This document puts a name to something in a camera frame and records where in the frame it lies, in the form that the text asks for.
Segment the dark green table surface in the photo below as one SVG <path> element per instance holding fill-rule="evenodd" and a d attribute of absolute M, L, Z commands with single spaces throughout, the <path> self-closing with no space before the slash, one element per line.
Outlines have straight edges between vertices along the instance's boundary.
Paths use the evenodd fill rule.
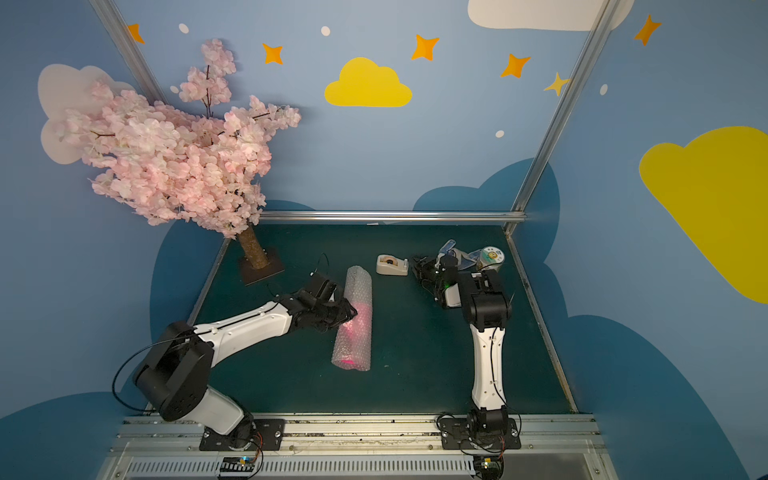
<path fill-rule="evenodd" d="M 500 227 L 414 225 L 259 225 L 265 247 L 277 247 L 286 271 L 244 286 L 243 255 L 231 242 L 197 317 L 226 319 L 257 308 L 274 293 L 298 290 L 321 253 L 329 276 L 343 284 L 360 265 L 373 278 L 372 359 L 368 372 L 331 364 L 336 331 L 313 329 L 268 339 L 217 365 L 210 384 L 252 412 L 467 412 L 472 404 L 472 335 L 461 309 L 443 310 L 412 273 L 382 276 L 376 257 L 436 255 L 448 239 L 466 252 L 493 245 L 504 250 L 505 289 L 515 292 L 503 350 L 504 390 L 520 413 L 568 413 L 544 341 L 511 261 Z M 320 261 L 319 271 L 326 269 Z"/>

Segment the white cloud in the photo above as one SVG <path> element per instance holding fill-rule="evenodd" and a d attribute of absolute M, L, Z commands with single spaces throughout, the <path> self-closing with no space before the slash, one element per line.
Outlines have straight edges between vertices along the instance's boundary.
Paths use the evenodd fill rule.
<path fill-rule="evenodd" d="M 634 0 L 619 0 L 611 28 L 629 14 Z M 469 0 L 469 18 L 486 28 L 588 31 L 603 0 Z"/>
<path fill-rule="evenodd" d="M 99 111 L 101 104 L 89 93 L 96 80 L 109 85 L 116 94 L 134 89 L 124 81 L 112 80 L 105 71 L 90 65 L 78 70 L 69 65 L 53 64 L 40 72 L 38 96 L 40 105 L 48 116 L 48 121 L 40 133 L 40 142 L 45 153 L 57 164 L 72 164 L 80 160 L 81 154 L 77 148 L 59 141 L 58 135 L 53 131 L 53 125 L 65 119 L 65 110 L 68 108 L 76 108 L 86 114 Z"/>

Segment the tree trunk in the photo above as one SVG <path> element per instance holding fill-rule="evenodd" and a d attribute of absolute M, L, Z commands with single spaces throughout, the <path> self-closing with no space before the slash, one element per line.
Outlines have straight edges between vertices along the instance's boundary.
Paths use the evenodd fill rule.
<path fill-rule="evenodd" d="M 269 265 L 270 261 L 266 258 L 264 249 L 259 245 L 259 240 L 256 240 L 256 234 L 253 232 L 253 227 L 248 224 L 248 228 L 242 233 L 237 235 L 237 239 L 240 241 L 240 245 L 243 247 L 245 257 L 250 264 L 256 270 L 262 269 Z"/>

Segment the robotic arm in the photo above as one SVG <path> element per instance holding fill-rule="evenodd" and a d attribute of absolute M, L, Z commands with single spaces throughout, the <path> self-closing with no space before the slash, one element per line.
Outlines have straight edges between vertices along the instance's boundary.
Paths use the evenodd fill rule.
<path fill-rule="evenodd" d="M 510 420 L 502 386 L 502 343 L 511 315 L 497 270 L 458 270 L 458 259 L 447 254 L 414 257 L 413 273 L 443 308 L 460 306 L 475 347 L 472 409 L 466 422 L 450 415 L 438 421 L 444 449 L 519 449 L 518 425 Z"/>
<path fill-rule="evenodd" d="M 248 448 L 257 433 L 253 417 L 208 386 L 210 370 L 255 343 L 307 326 L 325 331 L 357 314 L 343 290 L 320 273 L 314 273 L 298 292 L 275 300 L 214 323 L 170 324 L 160 337 L 163 343 L 154 346 L 139 365 L 134 384 L 164 420 L 199 422 L 208 434 L 220 435 L 225 447 Z"/>

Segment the vent grille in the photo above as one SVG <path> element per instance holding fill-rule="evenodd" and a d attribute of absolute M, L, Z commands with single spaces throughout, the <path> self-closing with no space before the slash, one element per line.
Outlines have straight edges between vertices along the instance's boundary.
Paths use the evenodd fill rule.
<path fill-rule="evenodd" d="M 127 478 L 216 478 L 221 461 L 191 457 L 136 457 Z"/>
<path fill-rule="evenodd" d="M 126 478 L 226 478 L 221 460 L 195 457 L 134 457 Z M 464 455 L 344 455 L 283 457 L 268 455 L 259 476 L 474 475 L 472 457 Z"/>
<path fill-rule="evenodd" d="M 264 476 L 474 475 L 472 457 L 457 455 L 350 455 L 265 457 Z"/>

